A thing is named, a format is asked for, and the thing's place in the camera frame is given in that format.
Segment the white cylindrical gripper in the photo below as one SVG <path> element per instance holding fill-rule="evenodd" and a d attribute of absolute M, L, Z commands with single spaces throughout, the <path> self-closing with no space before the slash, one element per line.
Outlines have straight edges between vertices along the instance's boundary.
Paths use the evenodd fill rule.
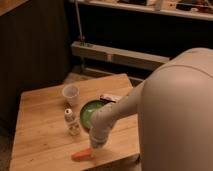
<path fill-rule="evenodd" d="M 116 123 L 116 118 L 104 115 L 93 115 L 91 118 L 91 127 L 89 131 L 90 146 L 93 149 L 103 147 L 109 133 Z"/>

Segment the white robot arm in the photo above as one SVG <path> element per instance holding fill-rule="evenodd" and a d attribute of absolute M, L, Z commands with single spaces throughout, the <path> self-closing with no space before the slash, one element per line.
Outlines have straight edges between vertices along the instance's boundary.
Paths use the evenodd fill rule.
<path fill-rule="evenodd" d="M 142 171 L 213 171 L 213 49 L 192 48 L 91 117 L 100 148 L 115 123 L 138 115 Z"/>

